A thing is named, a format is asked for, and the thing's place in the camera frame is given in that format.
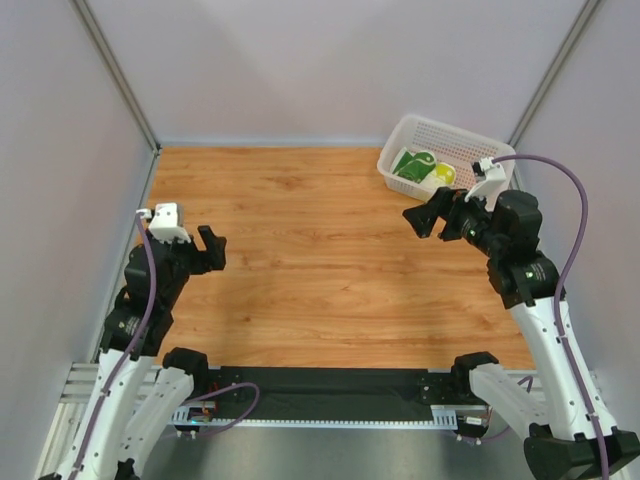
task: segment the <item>laundry basket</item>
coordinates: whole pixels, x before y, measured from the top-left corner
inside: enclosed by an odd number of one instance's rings
[[[391,165],[396,155],[406,147],[412,153],[420,150],[433,152],[439,162],[450,164],[456,169],[454,188],[470,189],[476,184],[471,165],[483,157],[511,155],[515,150],[506,143],[468,132],[461,128],[436,122],[417,115],[407,115],[393,129],[385,144],[378,171],[391,190],[426,202],[435,193],[424,186],[405,180],[391,173]],[[491,197],[487,198],[487,208],[492,209],[498,194],[506,190],[513,174],[513,161],[502,163],[507,180]]]

